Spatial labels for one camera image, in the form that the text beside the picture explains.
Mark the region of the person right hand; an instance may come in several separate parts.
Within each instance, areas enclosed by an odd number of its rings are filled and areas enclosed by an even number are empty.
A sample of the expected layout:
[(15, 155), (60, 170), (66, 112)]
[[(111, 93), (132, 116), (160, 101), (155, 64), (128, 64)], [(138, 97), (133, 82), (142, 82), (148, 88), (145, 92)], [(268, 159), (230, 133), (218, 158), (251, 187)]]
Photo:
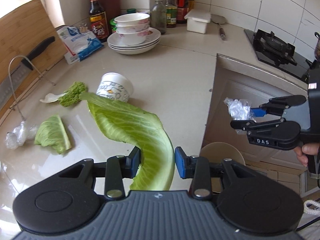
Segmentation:
[(297, 146), (294, 148), (294, 152), (297, 155), (297, 159), (304, 166), (308, 166), (308, 155), (317, 155), (319, 149), (319, 143), (309, 143), (302, 147)]

